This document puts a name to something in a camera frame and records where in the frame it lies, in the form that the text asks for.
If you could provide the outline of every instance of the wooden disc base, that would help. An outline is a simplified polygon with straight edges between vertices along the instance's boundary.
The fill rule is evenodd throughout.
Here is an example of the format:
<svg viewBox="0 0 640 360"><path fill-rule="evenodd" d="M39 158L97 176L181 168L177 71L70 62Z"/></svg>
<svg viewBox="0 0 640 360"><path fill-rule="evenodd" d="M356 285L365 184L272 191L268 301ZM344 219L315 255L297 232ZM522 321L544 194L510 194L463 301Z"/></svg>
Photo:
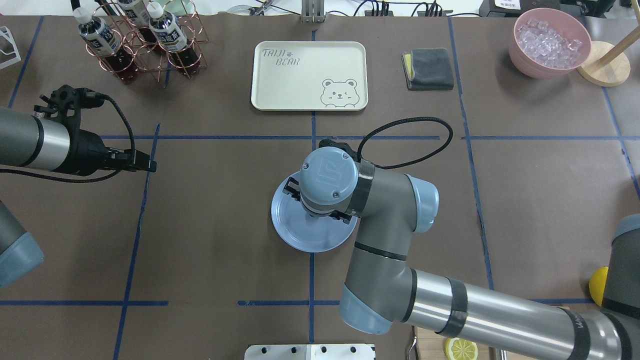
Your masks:
<svg viewBox="0 0 640 360"><path fill-rule="evenodd" d="M590 82L606 87L618 86L624 83L631 73L631 64L627 55L618 55L608 64L602 64L600 59L613 48L608 42L592 41L591 54L587 60L578 67L582 77Z"/></svg>

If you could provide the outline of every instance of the pink bowl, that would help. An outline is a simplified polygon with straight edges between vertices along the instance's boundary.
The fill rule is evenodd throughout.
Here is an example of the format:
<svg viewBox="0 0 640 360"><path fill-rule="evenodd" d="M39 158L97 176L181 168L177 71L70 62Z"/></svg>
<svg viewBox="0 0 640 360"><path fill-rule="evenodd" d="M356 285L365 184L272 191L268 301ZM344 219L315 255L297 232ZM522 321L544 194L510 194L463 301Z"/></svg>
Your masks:
<svg viewBox="0 0 640 360"><path fill-rule="evenodd" d="M516 32L532 17L538 20L544 20L549 23L550 28L554 28L564 38L568 40L577 39L582 42L582 46L578 50L580 59L575 65L568 69L554 69L537 63L531 57L526 55L516 40ZM513 26L511 38L509 39L509 56L513 65L523 74L536 79L551 79L564 75L578 66L582 65L589 57L591 52L591 37L587 29L571 15L561 12L560 10L550 8L537 8L523 13L516 24Z"/></svg>

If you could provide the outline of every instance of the gray cloth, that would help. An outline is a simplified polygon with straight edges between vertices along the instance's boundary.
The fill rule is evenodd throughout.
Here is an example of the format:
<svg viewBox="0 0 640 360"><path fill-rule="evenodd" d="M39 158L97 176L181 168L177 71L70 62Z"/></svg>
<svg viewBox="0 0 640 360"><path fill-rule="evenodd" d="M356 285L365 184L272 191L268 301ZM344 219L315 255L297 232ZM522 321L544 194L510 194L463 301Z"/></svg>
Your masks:
<svg viewBox="0 0 640 360"><path fill-rule="evenodd" d="M407 54L411 54L411 63L407 63ZM447 49L414 49L410 53L403 53L402 60L409 90L453 89L453 73Z"/></svg>

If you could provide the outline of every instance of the ice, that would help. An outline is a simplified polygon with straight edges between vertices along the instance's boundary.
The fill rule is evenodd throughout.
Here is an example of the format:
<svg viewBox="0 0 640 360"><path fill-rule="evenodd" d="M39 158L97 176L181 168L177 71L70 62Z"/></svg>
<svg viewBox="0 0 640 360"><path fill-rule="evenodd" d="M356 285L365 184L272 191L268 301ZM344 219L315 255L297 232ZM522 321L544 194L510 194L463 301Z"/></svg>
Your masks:
<svg viewBox="0 0 640 360"><path fill-rule="evenodd" d="M582 42L569 41L547 21L530 18L516 31L516 40L525 54L536 62L555 69L568 69L580 60Z"/></svg>

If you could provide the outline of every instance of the white bottle cap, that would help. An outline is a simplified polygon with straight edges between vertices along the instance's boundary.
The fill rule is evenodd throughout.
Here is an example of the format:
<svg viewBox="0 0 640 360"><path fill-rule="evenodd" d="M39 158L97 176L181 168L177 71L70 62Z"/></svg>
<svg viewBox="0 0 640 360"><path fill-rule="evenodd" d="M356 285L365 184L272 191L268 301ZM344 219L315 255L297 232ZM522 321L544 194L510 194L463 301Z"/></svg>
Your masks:
<svg viewBox="0 0 640 360"><path fill-rule="evenodd" d="M164 9L162 9L162 5L159 3L149 2L149 5L147 5L147 11L154 19L159 19L162 17L162 14L164 14Z"/></svg>
<svg viewBox="0 0 640 360"><path fill-rule="evenodd" d="M74 10L74 17L80 24L86 24L91 21L91 10L87 8L77 8Z"/></svg>

